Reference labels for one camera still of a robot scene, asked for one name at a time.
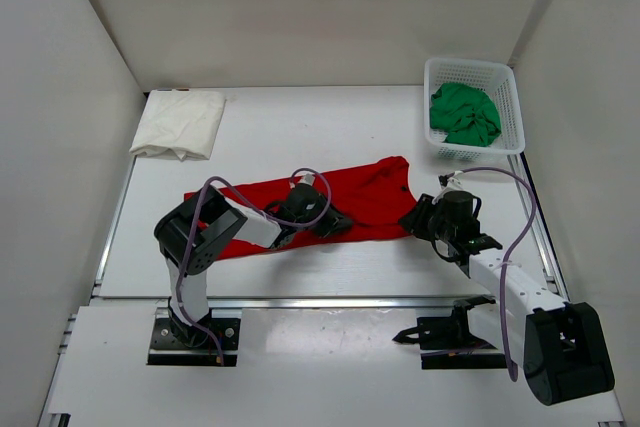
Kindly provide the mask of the red t shirt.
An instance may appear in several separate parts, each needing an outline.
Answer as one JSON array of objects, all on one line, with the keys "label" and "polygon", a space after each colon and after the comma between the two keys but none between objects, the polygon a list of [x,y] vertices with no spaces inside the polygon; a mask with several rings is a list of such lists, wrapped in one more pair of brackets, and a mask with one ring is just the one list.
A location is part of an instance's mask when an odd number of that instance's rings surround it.
[{"label": "red t shirt", "polygon": [[[383,158],[376,163],[327,171],[324,177],[332,189],[332,204],[354,221],[347,232],[321,239],[310,231],[297,234],[284,251],[314,245],[362,241],[386,241],[408,237],[398,221],[415,205],[409,189],[409,163],[402,156]],[[239,184],[237,190],[259,208],[284,200],[290,190],[286,178]],[[220,260],[267,253],[268,249],[233,240]]]}]

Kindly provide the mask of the green t shirt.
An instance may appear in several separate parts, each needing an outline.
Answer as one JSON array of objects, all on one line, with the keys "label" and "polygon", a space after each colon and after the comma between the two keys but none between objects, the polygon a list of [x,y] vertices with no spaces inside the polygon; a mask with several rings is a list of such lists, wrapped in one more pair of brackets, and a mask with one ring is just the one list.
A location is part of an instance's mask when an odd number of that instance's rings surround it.
[{"label": "green t shirt", "polygon": [[482,90],[462,83],[442,84],[431,95],[429,121],[446,134],[445,143],[488,147],[502,133],[495,103]]}]

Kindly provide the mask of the white t shirt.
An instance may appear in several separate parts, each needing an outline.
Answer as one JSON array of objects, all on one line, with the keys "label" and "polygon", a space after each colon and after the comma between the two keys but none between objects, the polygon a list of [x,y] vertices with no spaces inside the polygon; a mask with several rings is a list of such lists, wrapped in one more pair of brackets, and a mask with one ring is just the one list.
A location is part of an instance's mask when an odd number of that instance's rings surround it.
[{"label": "white t shirt", "polygon": [[225,110],[226,96],[210,90],[153,90],[129,153],[179,160],[209,159]]}]

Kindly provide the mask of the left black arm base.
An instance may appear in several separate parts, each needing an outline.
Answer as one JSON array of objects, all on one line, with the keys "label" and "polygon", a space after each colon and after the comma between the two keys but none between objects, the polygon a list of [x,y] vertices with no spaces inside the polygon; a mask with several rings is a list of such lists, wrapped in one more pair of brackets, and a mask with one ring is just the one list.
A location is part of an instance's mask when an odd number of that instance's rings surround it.
[{"label": "left black arm base", "polygon": [[150,337],[147,364],[150,366],[235,367],[241,318],[213,311],[205,317],[206,328],[218,339],[221,349],[212,337],[201,329],[181,324],[168,309],[155,313]]}]

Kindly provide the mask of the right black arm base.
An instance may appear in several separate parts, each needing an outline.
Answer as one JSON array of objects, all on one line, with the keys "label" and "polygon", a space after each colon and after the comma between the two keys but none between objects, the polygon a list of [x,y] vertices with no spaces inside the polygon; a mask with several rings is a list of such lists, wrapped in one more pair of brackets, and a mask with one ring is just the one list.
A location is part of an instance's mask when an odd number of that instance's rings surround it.
[{"label": "right black arm base", "polygon": [[486,295],[455,301],[448,316],[420,316],[415,326],[401,330],[392,341],[418,346],[424,371],[503,370],[504,355],[470,331],[469,313],[479,313],[480,307],[496,307],[496,301]]}]

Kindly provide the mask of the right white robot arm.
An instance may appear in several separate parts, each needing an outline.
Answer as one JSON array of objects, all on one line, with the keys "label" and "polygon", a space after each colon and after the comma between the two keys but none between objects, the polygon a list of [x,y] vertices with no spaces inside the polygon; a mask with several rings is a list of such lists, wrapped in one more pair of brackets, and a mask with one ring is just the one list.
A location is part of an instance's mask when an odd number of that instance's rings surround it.
[{"label": "right white robot arm", "polygon": [[481,201],[466,191],[427,194],[400,221],[410,235],[455,264],[486,294],[454,303],[447,317],[422,317],[394,337],[416,344],[425,356],[494,348],[522,372],[544,405],[609,392],[615,377],[601,322],[589,304],[571,303],[499,254],[501,244],[482,232]]}]

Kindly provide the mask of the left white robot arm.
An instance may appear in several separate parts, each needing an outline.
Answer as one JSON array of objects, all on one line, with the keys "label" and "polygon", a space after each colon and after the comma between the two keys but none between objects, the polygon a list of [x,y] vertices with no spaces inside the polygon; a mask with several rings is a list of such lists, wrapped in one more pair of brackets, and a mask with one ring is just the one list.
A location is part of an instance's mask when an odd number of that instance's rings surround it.
[{"label": "left white robot arm", "polygon": [[354,225],[351,217],[305,180],[292,184],[285,198],[258,210],[212,186],[197,191],[165,215],[154,230],[170,274],[173,335],[191,349],[212,339],[206,270],[232,241],[281,250],[303,233],[310,233],[313,240],[325,240],[351,231]]}]

